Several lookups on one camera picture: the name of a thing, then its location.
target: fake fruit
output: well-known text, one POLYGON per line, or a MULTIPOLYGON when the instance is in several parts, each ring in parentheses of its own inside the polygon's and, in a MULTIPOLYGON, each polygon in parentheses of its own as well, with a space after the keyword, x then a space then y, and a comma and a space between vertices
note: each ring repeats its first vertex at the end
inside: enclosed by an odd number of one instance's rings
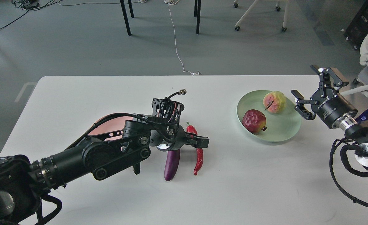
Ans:
POLYGON ((263 105, 267 111, 279 113, 287 106, 287 98, 280 91, 272 91, 263 98, 263 105))
POLYGON ((180 162, 180 149, 167 152, 166 165, 164 166, 164 179, 171 181, 176 175, 180 162))
MULTIPOLYGON (((198 132, 196 131, 195 127, 193 125, 190 125, 189 122, 187 122, 187 124, 188 124, 187 132, 198 135, 198 132)), ((197 148, 196 155, 197 155, 197 158, 196 158, 196 164, 194 168, 194 175, 198 175, 198 171, 201 169, 202 164, 204 163, 204 150, 202 148, 197 148)))
POLYGON ((253 134, 267 129, 266 117, 261 111, 256 109, 248 110, 245 113, 244 118, 242 118, 242 125, 253 134))

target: green plate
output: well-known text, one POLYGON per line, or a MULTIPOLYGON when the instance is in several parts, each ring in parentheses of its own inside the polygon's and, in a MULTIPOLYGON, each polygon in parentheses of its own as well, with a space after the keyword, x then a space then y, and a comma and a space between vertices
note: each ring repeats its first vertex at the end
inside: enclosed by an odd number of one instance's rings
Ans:
POLYGON ((295 111, 292 101, 287 98, 287 106, 280 113, 270 113, 264 109, 263 98, 271 91, 258 90, 244 95, 237 105, 237 116, 241 127, 250 136, 256 137, 268 142, 286 141, 299 131, 302 117, 295 111), (242 118, 250 109, 261 111, 266 117, 266 131, 260 131, 252 134, 242 125, 242 118))

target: apple stem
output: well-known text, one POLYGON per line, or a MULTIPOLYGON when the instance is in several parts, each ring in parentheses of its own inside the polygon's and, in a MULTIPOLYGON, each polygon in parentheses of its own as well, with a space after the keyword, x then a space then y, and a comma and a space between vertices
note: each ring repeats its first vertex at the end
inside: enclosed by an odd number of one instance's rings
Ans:
POLYGON ((271 107, 271 105, 273 104, 273 102, 274 102, 274 100, 272 100, 272 101, 267 105, 267 107, 266 107, 266 108, 264 108, 264 110, 267 110, 268 108, 270 108, 270 107, 271 107))

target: apple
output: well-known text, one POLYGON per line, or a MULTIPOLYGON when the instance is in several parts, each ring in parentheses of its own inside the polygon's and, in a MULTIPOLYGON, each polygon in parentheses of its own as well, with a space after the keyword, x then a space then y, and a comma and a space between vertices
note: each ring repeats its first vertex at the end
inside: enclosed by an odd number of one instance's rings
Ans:
POLYGON ((272 91, 264 96, 263 105, 271 113, 280 113, 287 106, 287 98, 280 91, 272 91))
POLYGON ((248 110, 245 113, 244 118, 242 118, 242 125, 253 134, 267 129, 266 117, 261 111, 256 109, 248 110))

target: black table leg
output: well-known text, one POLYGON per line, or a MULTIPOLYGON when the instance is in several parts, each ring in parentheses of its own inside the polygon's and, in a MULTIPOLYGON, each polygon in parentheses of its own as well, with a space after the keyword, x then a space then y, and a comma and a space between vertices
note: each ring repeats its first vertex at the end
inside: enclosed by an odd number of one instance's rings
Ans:
POLYGON ((194 4, 194 17, 196 17, 196 7, 198 6, 198 0, 195 0, 194 4))
POLYGON ((128 24, 128 18, 126 13, 126 6, 124 6, 124 0, 120 0, 120 5, 122 6, 122 12, 124 17, 124 23, 126 23, 127 34, 131 36, 130 25, 128 24))
POLYGON ((197 3, 197 14, 196 14, 196 34, 199 34, 199 21, 201 17, 201 0, 195 0, 198 1, 197 3))
POLYGON ((133 6, 131 4, 131 0, 128 0, 128 8, 130 9, 130 16, 134 18, 133 6))

